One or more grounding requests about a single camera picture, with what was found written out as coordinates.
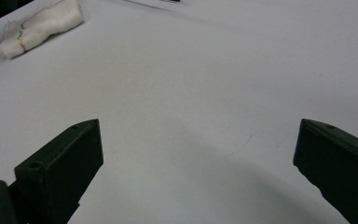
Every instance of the crumpled white towel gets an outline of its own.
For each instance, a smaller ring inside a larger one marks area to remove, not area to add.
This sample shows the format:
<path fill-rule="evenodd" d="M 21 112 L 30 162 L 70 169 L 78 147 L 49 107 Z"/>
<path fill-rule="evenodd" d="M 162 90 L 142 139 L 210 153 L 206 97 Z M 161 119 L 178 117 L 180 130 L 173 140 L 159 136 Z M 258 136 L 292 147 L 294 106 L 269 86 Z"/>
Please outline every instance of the crumpled white towel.
<path fill-rule="evenodd" d="M 50 35 L 68 31 L 83 22 L 76 0 L 61 0 L 32 16 L 5 25 L 0 55 L 9 59 L 37 47 Z"/>

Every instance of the screw hole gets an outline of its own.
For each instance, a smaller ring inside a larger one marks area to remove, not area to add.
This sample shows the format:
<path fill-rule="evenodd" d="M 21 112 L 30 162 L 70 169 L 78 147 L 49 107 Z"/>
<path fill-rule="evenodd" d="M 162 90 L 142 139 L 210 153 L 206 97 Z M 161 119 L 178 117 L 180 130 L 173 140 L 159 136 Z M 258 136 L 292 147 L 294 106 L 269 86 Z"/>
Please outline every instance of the screw hole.
<path fill-rule="evenodd" d="M 40 166 L 42 166 L 42 162 L 41 161 L 34 161 L 29 165 L 29 168 L 31 169 L 37 169 Z"/>

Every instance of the white cloth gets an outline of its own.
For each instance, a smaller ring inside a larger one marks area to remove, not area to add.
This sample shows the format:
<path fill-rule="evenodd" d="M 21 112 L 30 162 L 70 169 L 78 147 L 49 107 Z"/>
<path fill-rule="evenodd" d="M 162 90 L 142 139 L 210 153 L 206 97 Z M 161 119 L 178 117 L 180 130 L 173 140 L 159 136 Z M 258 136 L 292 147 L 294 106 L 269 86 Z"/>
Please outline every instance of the white cloth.
<path fill-rule="evenodd" d="M 5 26 L 0 55 L 9 59 L 37 47 L 50 35 L 66 32 L 83 22 L 76 0 L 61 0 L 32 16 L 10 21 Z"/>

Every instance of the white rag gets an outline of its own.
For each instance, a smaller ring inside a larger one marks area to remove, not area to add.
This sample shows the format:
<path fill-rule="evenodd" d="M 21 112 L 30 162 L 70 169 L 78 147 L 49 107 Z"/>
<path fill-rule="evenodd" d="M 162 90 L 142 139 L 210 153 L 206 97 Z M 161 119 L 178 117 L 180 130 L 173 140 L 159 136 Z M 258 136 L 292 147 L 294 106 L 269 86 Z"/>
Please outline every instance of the white rag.
<path fill-rule="evenodd" d="M 76 0 L 61 0 L 34 15 L 5 25 L 0 55 L 9 59 L 33 49 L 50 35 L 66 32 L 83 22 L 83 15 Z"/>

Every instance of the white tabletop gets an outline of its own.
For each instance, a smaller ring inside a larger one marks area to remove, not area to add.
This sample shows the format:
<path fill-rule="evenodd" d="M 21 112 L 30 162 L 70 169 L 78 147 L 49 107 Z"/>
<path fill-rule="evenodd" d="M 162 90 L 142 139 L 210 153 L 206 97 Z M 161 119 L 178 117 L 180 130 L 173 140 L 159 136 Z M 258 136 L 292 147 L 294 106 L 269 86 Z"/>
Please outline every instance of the white tabletop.
<path fill-rule="evenodd" d="M 292 160 L 301 119 L 358 136 L 358 1 L 79 4 L 84 24 L 0 58 L 0 179 L 99 119 L 70 223 L 347 223 Z"/>

